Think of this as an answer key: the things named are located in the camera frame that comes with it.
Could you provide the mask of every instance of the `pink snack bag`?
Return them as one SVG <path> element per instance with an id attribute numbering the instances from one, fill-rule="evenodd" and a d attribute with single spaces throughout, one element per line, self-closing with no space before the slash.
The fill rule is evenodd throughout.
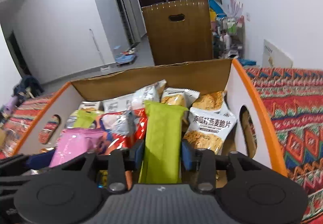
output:
<path id="1" fill-rule="evenodd" d="M 55 167 L 85 152 L 96 150 L 102 144 L 103 134 L 101 129 L 66 129 L 60 138 L 49 167 Z"/>

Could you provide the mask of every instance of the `red snack bag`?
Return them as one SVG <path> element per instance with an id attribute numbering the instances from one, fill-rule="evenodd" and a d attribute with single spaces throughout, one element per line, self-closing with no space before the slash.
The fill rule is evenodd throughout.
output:
<path id="1" fill-rule="evenodd" d="M 124 95 L 113 99 L 108 99 L 103 101 L 104 111 L 108 114 L 123 114 L 125 111 L 132 110 L 131 101 L 134 94 Z M 142 139 L 146 135 L 147 128 L 147 117 L 142 110 L 133 110 L 132 117 L 135 124 L 134 138 Z"/>
<path id="2" fill-rule="evenodd" d="M 97 127 L 105 131 L 106 155 L 114 149 L 131 148 L 135 143 L 131 111 L 101 115 L 97 118 Z"/>
<path id="3" fill-rule="evenodd" d="M 135 115 L 136 139 L 142 139 L 146 135 L 148 118 L 145 113 L 145 100 L 160 102 L 161 94 L 166 86 L 166 80 L 140 88 L 133 94 L 131 107 Z"/>

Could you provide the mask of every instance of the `red patterned bedspread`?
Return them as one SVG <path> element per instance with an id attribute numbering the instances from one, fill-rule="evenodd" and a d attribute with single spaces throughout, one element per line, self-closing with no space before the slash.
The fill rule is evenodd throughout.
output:
<path id="1" fill-rule="evenodd" d="M 288 177 L 307 192 L 302 223 L 323 223 L 323 71 L 247 68 L 274 125 Z"/>
<path id="2" fill-rule="evenodd" d="M 17 136 L 18 140 L 12 142 L 4 153 L 6 156 L 11 156 L 15 146 L 20 141 L 20 138 L 28 130 L 36 116 L 46 107 L 46 105 L 52 100 L 54 93 L 36 97 L 34 99 L 28 99 L 22 103 L 12 114 L 9 120 L 4 124 L 4 130 L 12 130 Z M 60 123 L 60 119 L 57 116 L 53 116 L 45 127 L 39 132 L 39 141 L 41 143 L 47 143 L 54 130 Z"/>

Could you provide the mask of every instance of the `plastic packaging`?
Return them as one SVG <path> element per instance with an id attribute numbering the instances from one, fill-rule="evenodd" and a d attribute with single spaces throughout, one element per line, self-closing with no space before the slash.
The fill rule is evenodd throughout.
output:
<path id="1" fill-rule="evenodd" d="M 69 128 L 69 129 L 74 128 L 74 123 L 77 118 L 78 118 L 78 111 L 74 111 L 73 113 L 71 113 L 65 123 L 64 128 Z"/>
<path id="2" fill-rule="evenodd" d="M 191 107 L 189 114 L 190 126 L 184 139 L 194 148 L 211 149 L 221 154 L 222 145 L 237 122 L 234 116 L 223 116 L 211 111 Z"/>
<path id="3" fill-rule="evenodd" d="M 184 112 L 188 109 L 145 101 L 148 127 L 139 182 L 175 184 L 180 182 L 180 141 Z"/>
<path id="4" fill-rule="evenodd" d="M 199 97 L 199 95 L 200 92 L 194 90 L 169 87 L 164 90 L 161 103 L 168 105 L 181 105 L 188 108 Z"/>
<path id="5" fill-rule="evenodd" d="M 135 143 L 135 125 L 131 111 L 104 114 L 98 118 L 97 126 L 105 131 L 104 150 L 100 150 L 105 155 L 118 148 L 131 148 Z"/>
<path id="6" fill-rule="evenodd" d="M 235 18 L 228 19 L 227 35 L 237 35 L 237 22 Z"/>
<path id="7" fill-rule="evenodd" d="M 137 90 L 133 94 L 131 107 L 134 115 L 134 122 L 136 126 L 135 138 L 143 139 L 146 135 L 147 129 L 147 116 L 145 112 L 144 101 L 151 100 L 154 102 L 159 102 L 161 94 L 164 91 L 166 86 L 166 80 L 161 80 L 157 83 L 154 83 L 149 86 L 145 86 L 139 90 Z"/>
<path id="8" fill-rule="evenodd" d="M 103 101 L 104 111 L 109 114 L 123 114 L 132 110 L 131 101 L 134 94 L 124 95 Z M 144 138 L 147 128 L 147 117 L 144 109 L 132 111 L 135 124 L 135 140 Z"/>
<path id="9" fill-rule="evenodd" d="M 234 114 L 228 109 L 228 106 L 224 101 L 225 95 L 225 91 L 202 95 L 193 103 L 192 107 L 207 110 L 214 114 L 220 114 L 227 117 L 232 116 L 235 118 Z"/>
<path id="10" fill-rule="evenodd" d="M 152 85 L 145 86 L 137 90 L 132 98 L 132 109 L 138 110 L 144 108 L 144 101 L 151 100 L 154 102 L 160 101 L 160 96 L 166 86 L 166 80 L 159 81 Z"/>
<path id="11" fill-rule="evenodd" d="M 101 110 L 102 107 L 102 102 L 101 101 L 96 101 L 96 102 L 86 102 L 83 101 L 78 110 L 84 110 L 84 111 L 98 111 Z"/>
<path id="12" fill-rule="evenodd" d="M 124 95 L 103 101 L 105 113 L 118 113 L 131 110 L 131 101 L 134 94 Z"/>
<path id="13" fill-rule="evenodd" d="M 102 144 L 103 134 L 101 129 L 66 129 L 49 167 L 63 164 L 85 152 L 96 151 Z"/>
<path id="14" fill-rule="evenodd" d="M 77 119 L 73 124 L 73 127 L 89 128 L 96 117 L 100 115 L 100 111 L 84 111 L 78 110 Z"/>

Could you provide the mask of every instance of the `oat crisp bag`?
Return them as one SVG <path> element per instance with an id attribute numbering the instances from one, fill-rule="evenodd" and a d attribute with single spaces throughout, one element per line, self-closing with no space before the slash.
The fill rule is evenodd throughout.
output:
<path id="1" fill-rule="evenodd" d="M 234 116 L 224 116 L 211 111 L 191 107 L 188 116 L 190 126 L 184 139 L 195 148 L 206 148 L 220 155 L 227 135 L 237 122 Z"/>

